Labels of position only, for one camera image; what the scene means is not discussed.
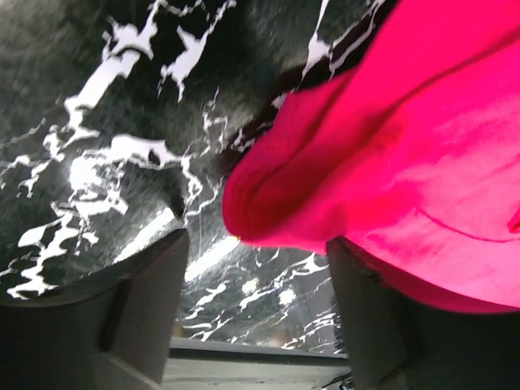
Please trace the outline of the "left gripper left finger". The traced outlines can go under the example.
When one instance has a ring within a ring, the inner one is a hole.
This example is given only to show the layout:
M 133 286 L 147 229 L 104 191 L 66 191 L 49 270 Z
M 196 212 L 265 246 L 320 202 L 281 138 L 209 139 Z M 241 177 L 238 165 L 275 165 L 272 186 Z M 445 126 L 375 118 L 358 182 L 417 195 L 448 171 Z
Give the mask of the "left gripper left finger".
M 169 354 L 189 234 L 157 242 L 64 288 L 76 322 L 61 368 L 74 386 L 158 386 Z

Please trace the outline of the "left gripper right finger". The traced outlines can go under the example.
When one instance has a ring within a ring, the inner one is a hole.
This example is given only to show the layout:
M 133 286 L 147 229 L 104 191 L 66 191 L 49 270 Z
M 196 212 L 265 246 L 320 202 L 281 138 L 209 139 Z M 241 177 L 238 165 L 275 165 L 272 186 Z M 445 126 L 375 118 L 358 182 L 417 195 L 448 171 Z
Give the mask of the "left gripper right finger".
M 327 260 L 356 388 L 410 389 L 419 347 L 399 293 L 343 238 L 327 242 Z

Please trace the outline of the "pink t shirt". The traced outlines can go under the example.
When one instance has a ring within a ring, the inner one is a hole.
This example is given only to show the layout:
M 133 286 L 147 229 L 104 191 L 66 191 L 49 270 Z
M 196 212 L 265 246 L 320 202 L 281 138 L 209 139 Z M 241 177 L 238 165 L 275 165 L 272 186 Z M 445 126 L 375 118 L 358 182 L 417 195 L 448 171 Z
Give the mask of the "pink t shirt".
M 257 247 L 343 237 L 429 306 L 518 310 L 518 2 L 399 1 L 356 67 L 285 98 L 223 221 Z

